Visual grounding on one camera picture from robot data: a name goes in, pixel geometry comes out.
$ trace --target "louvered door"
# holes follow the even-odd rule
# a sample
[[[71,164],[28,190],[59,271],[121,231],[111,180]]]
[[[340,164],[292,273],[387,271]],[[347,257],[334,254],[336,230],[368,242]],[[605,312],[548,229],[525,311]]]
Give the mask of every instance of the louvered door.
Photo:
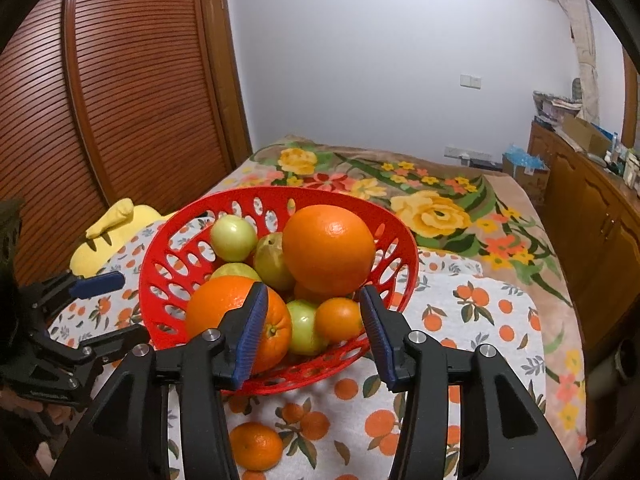
[[[0,199],[21,196],[21,283],[68,266],[79,235],[105,211],[68,106],[63,0],[41,0],[0,56]]]
[[[118,198],[167,213],[228,174],[199,0],[76,0],[74,22],[88,134]]]

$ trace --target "floral blanket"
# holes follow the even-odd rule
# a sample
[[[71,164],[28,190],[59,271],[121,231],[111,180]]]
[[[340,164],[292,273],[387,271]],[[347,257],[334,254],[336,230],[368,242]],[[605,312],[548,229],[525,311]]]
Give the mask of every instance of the floral blanket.
[[[586,444],[580,333],[558,259],[524,191],[510,177],[444,166],[408,155],[323,146],[286,137],[255,153],[214,190],[241,186],[303,186],[371,200],[393,211],[423,248],[455,253],[505,282],[514,298],[526,292],[531,328],[542,332],[544,363],[522,365],[546,374],[546,418],[576,467]],[[460,298],[463,321],[486,317]]]

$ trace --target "red fruit basket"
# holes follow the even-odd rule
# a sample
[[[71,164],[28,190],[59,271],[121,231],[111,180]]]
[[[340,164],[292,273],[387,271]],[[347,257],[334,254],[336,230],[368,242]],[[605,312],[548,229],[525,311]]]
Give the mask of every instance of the red fruit basket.
[[[414,237],[393,213],[366,200],[317,189],[229,189],[180,209],[162,225],[146,250],[140,270],[140,311],[156,348],[171,348],[188,341],[184,331],[188,297],[225,263],[215,258],[210,249],[209,230],[216,218],[223,214],[243,216],[256,226],[259,238],[282,231],[295,210],[314,204],[340,206],[362,218],[376,240],[376,261],[369,281],[387,308],[393,303],[402,312],[414,291],[418,256]],[[396,280],[404,270],[406,290],[398,301]],[[300,388],[338,373],[368,350],[369,340],[363,334],[302,363],[280,364],[251,377],[241,391],[268,395]]]

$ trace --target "blue gripper pad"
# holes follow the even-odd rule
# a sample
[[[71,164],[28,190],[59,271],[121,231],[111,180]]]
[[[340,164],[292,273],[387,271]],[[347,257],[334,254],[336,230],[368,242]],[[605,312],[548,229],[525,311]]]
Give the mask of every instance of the blue gripper pad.
[[[411,331],[409,324],[402,313],[385,308],[372,285],[360,292],[360,313],[380,380],[392,392],[406,391],[415,373],[415,362],[404,352],[404,336]]]
[[[69,287],[69,295],[78,300],[88,300],[94,296],[101,296],[124,286],[124,276],[120,272],[107,272],[92,278],[79,278]]]
[[[242,387],[254,366],[267,316],[268,290],[264,283],[255,282],[242,307],[227,312],[220,322],[220,332],[225,335],[228,345],[227,356],[232,361],[228,363],[232,372],[227,378],[235,390]]]

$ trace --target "stuffed toy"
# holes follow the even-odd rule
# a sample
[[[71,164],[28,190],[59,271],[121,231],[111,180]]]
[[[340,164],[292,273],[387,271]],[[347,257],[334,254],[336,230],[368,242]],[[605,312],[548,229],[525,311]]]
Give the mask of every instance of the stuffed toy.
[[[168,220],[174,213],[162,216],[148,205],[133,205],[130,198],[123,198],[84,234],[84,242],[71,256],[69,268],[76,276],[95,276],[118,250],[137,232],[158,220]]]

